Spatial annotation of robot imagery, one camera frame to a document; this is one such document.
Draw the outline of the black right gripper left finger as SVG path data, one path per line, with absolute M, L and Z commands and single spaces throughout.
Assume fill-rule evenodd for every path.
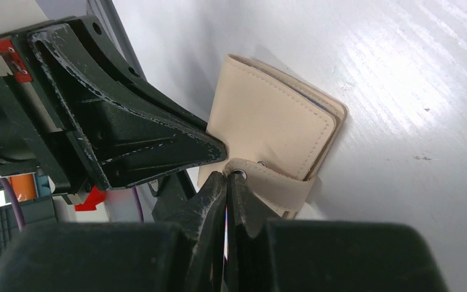
M 0 291 L 219 291 L 226 177 L 157 223 L 28 226 L 0 261 Z

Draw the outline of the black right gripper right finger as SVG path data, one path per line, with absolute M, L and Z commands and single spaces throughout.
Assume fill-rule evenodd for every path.
M 227 177 L 229 291 L 446 291 L 424 238 L 393 223 L 286 220 Z

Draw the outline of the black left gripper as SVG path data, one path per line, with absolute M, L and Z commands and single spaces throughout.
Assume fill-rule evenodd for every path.
M 0 37 L 1 176 L 42 169 L 73 193 L 225 160 L 207 123 L 149 84 L 96 16 L 56 22 Z

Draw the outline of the beige leather card holder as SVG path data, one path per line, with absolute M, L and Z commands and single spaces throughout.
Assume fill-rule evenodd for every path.
M 207 132 L 227 158 L 199 168 L 246 173 L 248 186 L 276 214 L 294 218 L 347 117 L 332 96 L 258 60 L 229 54 L 216 86 Z

